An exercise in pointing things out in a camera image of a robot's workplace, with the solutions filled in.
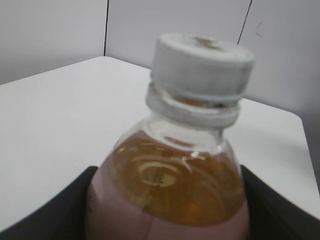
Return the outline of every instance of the orange liquid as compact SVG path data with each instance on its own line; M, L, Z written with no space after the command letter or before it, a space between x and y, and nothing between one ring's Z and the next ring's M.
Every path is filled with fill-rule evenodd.
M227 154L176 149L143 131L114 149L88 199L88 240L244 240L249 228L243 182Z

